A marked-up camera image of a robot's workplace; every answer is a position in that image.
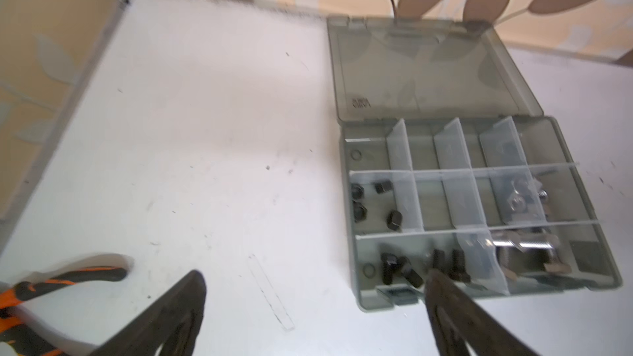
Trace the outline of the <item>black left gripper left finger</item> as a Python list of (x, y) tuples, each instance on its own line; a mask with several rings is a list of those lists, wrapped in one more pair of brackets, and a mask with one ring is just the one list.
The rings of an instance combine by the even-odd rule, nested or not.
[(93, 355), (191, 355), (204, 319), (207, 288), (192, 270)]

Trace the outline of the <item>black nut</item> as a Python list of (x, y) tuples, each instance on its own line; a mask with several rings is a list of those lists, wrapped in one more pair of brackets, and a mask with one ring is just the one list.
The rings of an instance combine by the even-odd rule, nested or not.
[(350, 193), (353, 201), (361, 201), (364, 198), (364, 187), (360, 184), (352, 184), (350, 186)]
[(393, 232), (400, 232), (402, 230), (403, 216), (402, 213), (397, 210), (392, 210), (387, 215), (387, 228)]
[(355, 222), (363, 222), (367, 219), (368, 210), (358, 201), (353, 202), (353, 217)]

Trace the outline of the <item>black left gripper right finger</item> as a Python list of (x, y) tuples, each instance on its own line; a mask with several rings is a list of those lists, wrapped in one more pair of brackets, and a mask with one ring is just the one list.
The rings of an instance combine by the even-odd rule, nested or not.
[(441, 355), (534, 355), (447, 275), (430, 270), (425, 306)]

